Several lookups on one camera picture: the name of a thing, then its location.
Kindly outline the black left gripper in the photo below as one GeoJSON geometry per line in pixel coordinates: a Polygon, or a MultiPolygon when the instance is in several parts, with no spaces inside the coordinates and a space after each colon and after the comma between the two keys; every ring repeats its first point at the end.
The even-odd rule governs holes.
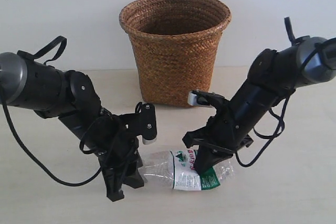
{"type": "Polygon", "coordinates": [[[106,196],[112,202],[124,198],[123,184],[134,189],[144,186],[139,168],[143,166],[138,153],[139,140],[120,116],[102,115],[93,120],[81,137],[81,151],[97,156],[106,186],[106,196]]]}

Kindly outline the right robot arm black grey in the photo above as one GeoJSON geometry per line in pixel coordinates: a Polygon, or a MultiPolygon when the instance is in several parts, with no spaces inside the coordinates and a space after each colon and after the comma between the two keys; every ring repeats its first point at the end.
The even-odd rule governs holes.
{"type": "Polygon", "coordinates": [[[204,127],[187,132],[182,139],[188,148],[198,146],[195,171],[201,175],[250,146],[249,132],[266,112],[298,88],[334,78],[335,39],[308,36],[283,51],[263,50],[230,100],[216,93],[190,91],[190,105],[216,109],[204,127]]]}

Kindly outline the left robot arm black grey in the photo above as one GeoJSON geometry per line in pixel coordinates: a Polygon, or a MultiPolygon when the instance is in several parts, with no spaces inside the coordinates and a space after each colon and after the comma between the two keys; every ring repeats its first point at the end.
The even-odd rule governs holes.
{"type": "Polygon", "coordinates": [[[88,75],[61,71],[12,52],[1,54],[1,105],[34,111],[43,119],[57,118],[79,139],[84,154],[98,158],[111,201],[124,198],[123,185],[144,186],[139,141],[122,117],[101,104],[88,75]]]}

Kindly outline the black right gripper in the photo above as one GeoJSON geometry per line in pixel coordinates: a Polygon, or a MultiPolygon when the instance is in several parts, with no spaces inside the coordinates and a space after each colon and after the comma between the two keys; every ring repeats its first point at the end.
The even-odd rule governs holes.
{"type": "Polygon", "coordinates": [[[188,131],[182,138],[186,147],[198,145],[194,169],[203,175],[220,162],[232,158],[238,150],[254,142],[242,123],[235,120],[229,101],[207,120],[206,125],[188,131]]]}

